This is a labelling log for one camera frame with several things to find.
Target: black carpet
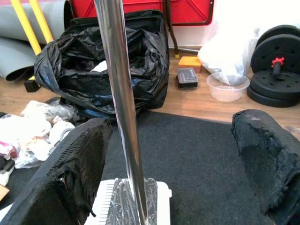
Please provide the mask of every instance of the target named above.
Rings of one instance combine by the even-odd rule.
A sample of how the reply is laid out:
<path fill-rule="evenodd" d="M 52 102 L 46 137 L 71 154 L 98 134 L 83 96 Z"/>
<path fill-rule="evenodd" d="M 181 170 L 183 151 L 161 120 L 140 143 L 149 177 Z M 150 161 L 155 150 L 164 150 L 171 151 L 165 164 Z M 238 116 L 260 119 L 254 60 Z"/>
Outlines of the black carpet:
<path fill-rule="evenodd" d="M 172 225 L 272 224 L 260 213 L 230 128 L 170 114 L 139 115 L 144 175 L 165 182 L 172 190 Z M 126 177 L 115 126 L 102 180 Z"/>

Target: clear plastic bowl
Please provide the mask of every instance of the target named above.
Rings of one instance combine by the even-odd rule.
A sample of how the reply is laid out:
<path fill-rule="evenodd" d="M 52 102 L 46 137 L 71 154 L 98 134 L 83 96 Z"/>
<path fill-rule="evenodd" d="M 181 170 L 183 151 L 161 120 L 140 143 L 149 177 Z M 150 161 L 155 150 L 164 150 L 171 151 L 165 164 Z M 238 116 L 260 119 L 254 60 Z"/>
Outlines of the clear plastic bowl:
<path fill-rule="evenodd" d="M 249 86 L 250 81 L 247 77 L 240 74 L 230 74 L 226 76 L 236 76 L 238 80 L 240 80 L 240 84 L 231 86 L 225 83 L 220 82 L 214 76 L 220 75 L 221 73 L 215 73 L 207 77 L 206 83 L 210 87 L 210 94 L 215 99 L 223 101 L 223 102 L 231 102 L 238 100 L 242 97 L 245 89 Z"/>

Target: metal pole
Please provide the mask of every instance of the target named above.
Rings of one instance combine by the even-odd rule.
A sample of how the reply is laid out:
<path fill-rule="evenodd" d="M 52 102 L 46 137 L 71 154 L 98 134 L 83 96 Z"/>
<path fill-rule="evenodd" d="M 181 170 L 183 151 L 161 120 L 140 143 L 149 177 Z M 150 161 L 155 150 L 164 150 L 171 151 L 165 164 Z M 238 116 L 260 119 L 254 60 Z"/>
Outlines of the metal pole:
<path fill-rule="evenodd" d="M 105 52 L 112 97 L 141 225 L 148 225 L 143 168 L 136 131 L 135 103 L 128 61 L 122 0 L 94 0 Z"/>

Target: orange sponge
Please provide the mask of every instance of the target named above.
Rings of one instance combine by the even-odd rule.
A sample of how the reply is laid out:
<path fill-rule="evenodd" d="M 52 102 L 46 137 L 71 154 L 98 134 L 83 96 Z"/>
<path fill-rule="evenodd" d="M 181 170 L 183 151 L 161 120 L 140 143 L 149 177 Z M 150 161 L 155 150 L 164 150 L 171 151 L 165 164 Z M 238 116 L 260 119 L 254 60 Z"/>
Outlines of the orange sponge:
<path fill-rule="evenodd" d="M 195 73 L 200 73 L 201 70 L 201 62 L 197 56 L 183 56 L 179 63 L 178 68 L 194 68 Z"/>

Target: black plastic bag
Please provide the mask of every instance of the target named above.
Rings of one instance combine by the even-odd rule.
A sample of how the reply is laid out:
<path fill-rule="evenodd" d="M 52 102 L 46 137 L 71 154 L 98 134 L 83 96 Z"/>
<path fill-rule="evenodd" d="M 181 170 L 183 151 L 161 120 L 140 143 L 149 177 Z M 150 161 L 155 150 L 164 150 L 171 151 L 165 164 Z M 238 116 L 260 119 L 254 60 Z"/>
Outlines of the black plastic bag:
<path fill-rule="evenodd" d="M 125 15 L 130 72 L 137 113 L 163 105 L 168 85 L 169 53 L 159 11 Z M 78 18 L 49 43 L 34 65 L 36 81 L 88 116 L 114 117 L 108 72 L 91 72 L 105 60 L 97 18 Z"/>

